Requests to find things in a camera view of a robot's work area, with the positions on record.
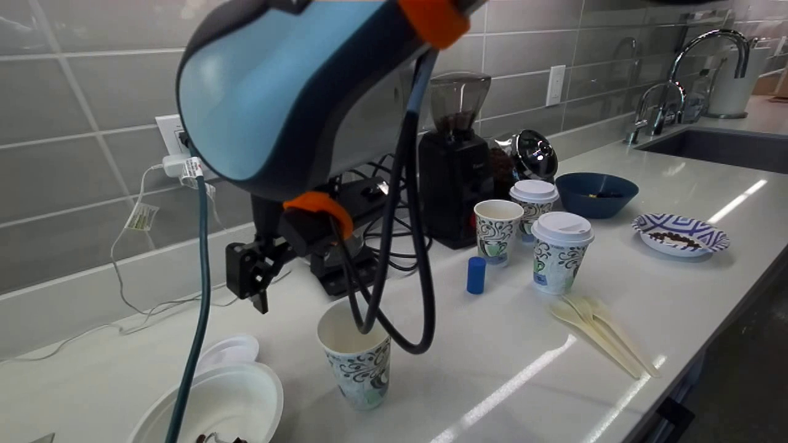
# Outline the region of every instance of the black machine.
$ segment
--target black machine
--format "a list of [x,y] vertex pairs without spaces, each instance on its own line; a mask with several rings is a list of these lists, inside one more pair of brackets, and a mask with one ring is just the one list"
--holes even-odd
[[491,75],[454,73],[432,80],[436,130],[420,146],[420,189],[427,233],[451,249],[475,244],[474,205],[492,197],[491,147],[474,120]]

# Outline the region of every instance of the blue bowl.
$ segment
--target blue bowl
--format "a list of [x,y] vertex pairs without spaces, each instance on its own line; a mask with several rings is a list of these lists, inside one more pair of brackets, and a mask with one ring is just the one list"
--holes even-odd
[[565,210],[586,218],[612,218],[638,195],[636,183],[600,171],[563,174],[556,186]]

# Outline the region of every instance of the faucet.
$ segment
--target faucet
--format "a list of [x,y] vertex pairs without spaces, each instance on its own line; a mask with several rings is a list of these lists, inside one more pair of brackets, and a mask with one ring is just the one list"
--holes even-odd
[[665,120],[665,115],[669,115],[669,114],[665,114],[665,105],[669,105],[671,89],[672,89],[676,95],[681,99],[677,110],[672,110],[671,115],[672,115],[672,120],[681,117],[681,107],[686,107],[686,101],[687,101],[686,89],[682,89],[677,80],[652,84],[650,89],[644,90],[644,95],[640,95],[640,101],[638,101],[636,123],[630,125],[630,132],[625,135],[625,143],[628,143],[628,146],[638,146],[640,130],[648,127],[650,117],[644,115],[644,107],[645,107],[645,104],[648,104],[648,95],[652,95],[652,94],[657,94],[657,90],[664,90],[664,95],[657,99],[657,101],[661,101],[657,117]]
[[[714,36],[728,36],[736,43],[736,72],[735,72],[735,79],[744,79],[746,75],[746,63],[750,63],[750,48],[752,48],[752,40],[744,36],[741,32],[736,29],[710,29],[710,32],[703,32],[699,36],[689,40],[672,59],[672,66],[671,66],[671,73],[669,73],[669,84],[677,87],[681,95],[682,95],[682,104],[686,104],[686,90],[677,80],[677,73],[681,73],[681,66],[682,62],[687,59],[689,48],[697,43],[697,41],[705,41],[705,40],[714,40]],[[665,127],[665,120],[669,120],[669,110],[665,110],[665,99],[657,107],[657,115],[655,115],[655,123],[652,123],[652,132],[661,135],[664,127]]]

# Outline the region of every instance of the blue and white cup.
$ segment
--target blue and white cup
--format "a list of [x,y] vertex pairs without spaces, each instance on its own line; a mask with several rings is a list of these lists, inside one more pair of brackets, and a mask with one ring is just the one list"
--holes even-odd
[[375,326],[362,334],[346,297],[323,313],[319,339],[346,402],[362,410],[383,406],[390,390],[393,357],[387,329],[375,322]]
[[536,287],[548,295],[570,292],[595,240],[591,222],[570,212],[548,212],[536,222],[532,233],[537,239]]
[[518,235],[521,240],[532,244],[532,223],[555,210],[555,205],[560,202],[560,186],[553,183],[543,183],[543,180],[521,180],[510,186],[510,197],[516,202],[521,202],[522,206],[522,218],[521,218],[521,228]]
[[510,261],[522,206],[510,200],[484,200],[474,206],[478,256],[492,265]]

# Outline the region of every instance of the black cable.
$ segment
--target black cable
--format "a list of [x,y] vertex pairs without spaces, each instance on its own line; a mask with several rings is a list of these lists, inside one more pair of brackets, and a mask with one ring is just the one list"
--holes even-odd
[[197,235],[199,235],[203,297],[199,297],[199,315],[197,315],[197,329],[192,338],[192,350],[190,350],[187,363],[183,370],[177,398],[175,398],[174,415],[171,415],[169,443],[177,443],[183,415],[190,404],[192,378],[194,378],[199,350],[204,341],[209,311],[213,311],[213,265],[209,265],[209,253],[207,253],[207,189],[204,189],[203,176],[197,176],[197,195],[199,195],[199,210],[197,210],[199,212],[197,213],[199,217],[199,233]]
[[[416,73],[414,73],[414,89],[409,95],[409,110],[403,120],[403,130],[399,130],[399,143],[396,143],[396,154],[395,154],[395,164],[393,164],[393,191],[384,206],[384,226],[383,226],[383,245],[380,245],[380,258],[384,265],[380,265],[378,271],[378,280],[375,280],[375,291],[371,292],[371,287],[362,283],[362,279],[357,275],[357,271],[352,267],[352,258],[350,251],[346,245],[346,239],[341,233],[341,228],[332,222],[332,232],[336,239],[341,244],[342,251],[342,265],[346,265],[346,280],[350,287],[350,311],[352,317],[357,322],[357,326],[362,333],[371,333],[375,319],[383,322],[383,326],[390,333],[390,338],[407,351],[411,355],[421,355],[432,347],[435,334],[436,334],[436,292],[435,292],[435,279],[432,279],[432,265],[430,265],[430,253],[427,253],[427,244],[423,244],[423,232],[421,232],[421,200],[420,200],[420,189],[416,189],[416,135],[420,135],[420,107],[423,101],[423,90],[430,87],[430,75],[432,68],[436,63],[436,51],[427,51],[423,57],[420,57],[416,62]],[[409,200],[409,217],[411,217],[411,239],[414,239],[414,251],[416,251],[416,261],[420,261],[420,279],[421,279],[421,301],[423,301],[423,329],[421,329],[421,339],[420,341],[409,341],[393,322],[390,317],[380,311],[383,302],[383,292],[387,286],[387,271],[390,271],[390,256],[393,256],[393,232],[395,232],[395,212],[399,206],[403,200],[403,185],[407,186],[407,200]],[[362,297],[368,301],[368,315],[362,317],[355,291],[362,292]]]

